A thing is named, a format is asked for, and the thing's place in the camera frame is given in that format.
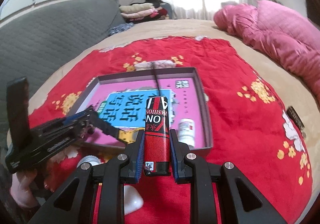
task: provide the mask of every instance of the gray headboard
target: gray headboard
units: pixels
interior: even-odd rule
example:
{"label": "gray headboard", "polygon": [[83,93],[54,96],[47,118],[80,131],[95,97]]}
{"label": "gray headboard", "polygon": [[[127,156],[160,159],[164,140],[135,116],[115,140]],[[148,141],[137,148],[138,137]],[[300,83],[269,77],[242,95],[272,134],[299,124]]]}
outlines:
{"label": "gray headboard", "polygon": [[0,28],[0,146],[6,141],[6,83],[27,76],[30,96],[62,65],[125,23],[117,0],[71,0],[31,11]]}

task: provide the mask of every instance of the silver bolt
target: silver bolt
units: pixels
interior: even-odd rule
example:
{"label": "silver bolt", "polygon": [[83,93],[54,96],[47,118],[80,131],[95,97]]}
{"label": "silver bolt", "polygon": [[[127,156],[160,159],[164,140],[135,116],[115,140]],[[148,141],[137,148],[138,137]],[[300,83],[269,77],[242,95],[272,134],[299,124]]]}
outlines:
{"label": "silver bolt", "polygon": [[234,168],[234,166],[235,165],[233,163],[231,163],[231,162],[224,163],[224,167],[227,168],[227,169],[232,169],[232,168]]}
{"label": "silver bolt", "polygon": [[118,158],[119,160],[123,161],[123,160],[126,160],[126,159],[127,159],[127,155],[125,155],[125,154],[120,154],[120,155],[118,155],[117,158]]}
{"label": "silver bolt", "polygon": [[87,170],[87,169],[89,169],[90,168],[90,164],[89,163],[83,163],[82,165],[81,165],[81,169],[82,170]]}
{"label": "silver bolt", "polygon": [[187,154],[187,158],[190,159],[190,160],[194,160],[194,159],[196,159],[196,157],[197,156],[194,153]]}

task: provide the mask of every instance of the stack of folded clothes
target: stack of folded clothes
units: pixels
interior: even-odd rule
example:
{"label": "stack of folded clothes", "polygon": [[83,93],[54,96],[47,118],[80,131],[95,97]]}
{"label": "stack of folded clothes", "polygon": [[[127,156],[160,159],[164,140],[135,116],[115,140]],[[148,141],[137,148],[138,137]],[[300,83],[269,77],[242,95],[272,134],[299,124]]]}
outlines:
{"label": "stack of folded clothes", "polygon": [[166,9],[161,6],[155,8],[152,3],[135,3],[130,6],[120,6],[119,9],[127,23],[169,19]]}

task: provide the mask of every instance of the beige mattress cover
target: beige mattress cover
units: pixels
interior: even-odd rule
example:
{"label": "beige mattress cover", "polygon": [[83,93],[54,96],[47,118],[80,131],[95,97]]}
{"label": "beige mattress cover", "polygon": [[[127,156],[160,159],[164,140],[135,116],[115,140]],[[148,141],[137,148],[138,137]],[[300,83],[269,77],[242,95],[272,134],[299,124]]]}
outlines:
{"label": "beige mattress cover", "polygon": [[[244,45],[236,37],[217,30],[215,23],[206,20],[180,19],[145,22],[135,25],[133,28],[113,35],[101,41],[97,45],[85,50],[78,57],[71,60],[56,71],[40,89],[31,97],[29,102],[29,114],[40,107],[47,98],[49,91],[87,54],[95,49],[117,46],[124,43],[162,36],[208,36],[210,38],[225,39],[231,43],[237,53],[250,64],[260,76],[270,83],[276,90],[284,105],[294,106],[302,122],[305,125],[307,139],[305,140],[313,176],[312,197],[303,212],[300,220],[305,216],[320,192],[320,111],[319,106],[300,79],[297,79],[283,68],[278,66],[267,56]],[[11,143],[8,133],[8,144]]]}

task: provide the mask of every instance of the pink comforter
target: pink comforter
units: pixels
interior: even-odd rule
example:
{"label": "pink comforter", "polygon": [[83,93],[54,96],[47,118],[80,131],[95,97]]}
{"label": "pink comforter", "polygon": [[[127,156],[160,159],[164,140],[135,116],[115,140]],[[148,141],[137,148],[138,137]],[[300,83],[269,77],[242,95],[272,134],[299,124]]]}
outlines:
{"label": "pink comforter", "polygon": [[300,76],[320,103],[320,31],[298,12],[267,0],[228,5],[214,16],[221,30],[243,39]]}

